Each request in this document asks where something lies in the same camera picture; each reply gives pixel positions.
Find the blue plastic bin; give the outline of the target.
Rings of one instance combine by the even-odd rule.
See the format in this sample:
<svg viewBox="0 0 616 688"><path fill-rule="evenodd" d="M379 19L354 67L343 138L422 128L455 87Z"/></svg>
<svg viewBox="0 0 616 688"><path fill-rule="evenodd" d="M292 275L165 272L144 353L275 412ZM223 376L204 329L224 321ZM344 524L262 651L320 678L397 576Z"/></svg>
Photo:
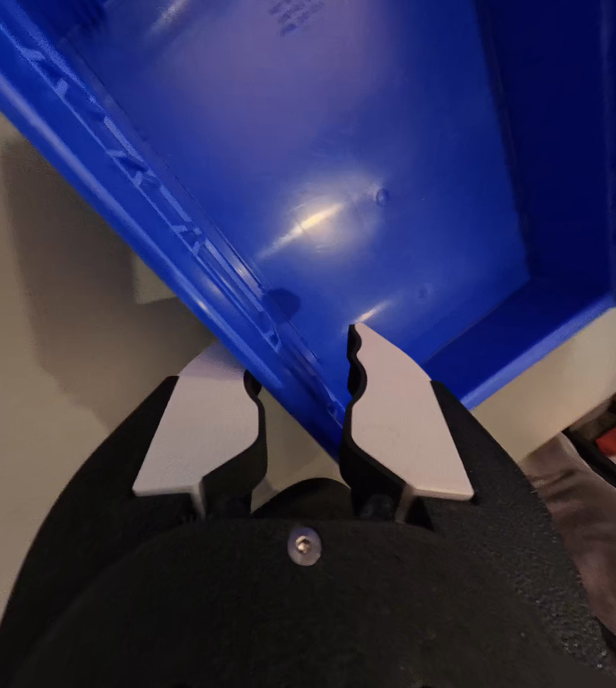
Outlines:
<svg viewBox="0 0 616 688"><path fill-rule="evenodd" d="M616 1L0 1L0 110L331 454L616 305Z"/></svg>

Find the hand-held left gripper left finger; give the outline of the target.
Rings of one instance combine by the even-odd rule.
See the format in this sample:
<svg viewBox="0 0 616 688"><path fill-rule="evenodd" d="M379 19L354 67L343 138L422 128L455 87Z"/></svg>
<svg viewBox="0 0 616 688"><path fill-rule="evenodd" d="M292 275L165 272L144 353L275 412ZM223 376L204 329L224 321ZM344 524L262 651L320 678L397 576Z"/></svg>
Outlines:
<svg viewBox="0 0 616 688"><path fill-rule="evenodd" d="M177 378L134 494L189 495L203 519L249 513L268 466L261 388L220 343L195 357Z"/></svg>

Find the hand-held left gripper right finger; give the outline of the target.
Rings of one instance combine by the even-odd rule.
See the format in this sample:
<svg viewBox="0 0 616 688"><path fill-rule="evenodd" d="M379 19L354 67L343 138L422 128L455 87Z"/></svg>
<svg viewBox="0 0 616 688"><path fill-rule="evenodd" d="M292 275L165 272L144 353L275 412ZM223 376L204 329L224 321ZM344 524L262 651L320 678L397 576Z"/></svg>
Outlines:
<svg viewBox="0 0 616 688"><path fill-rule="evenodd" d="M348 328L347 359L339 471L355 516L405 522L428 502L472 504L475 490L430 376L362 322Z"/></svg>

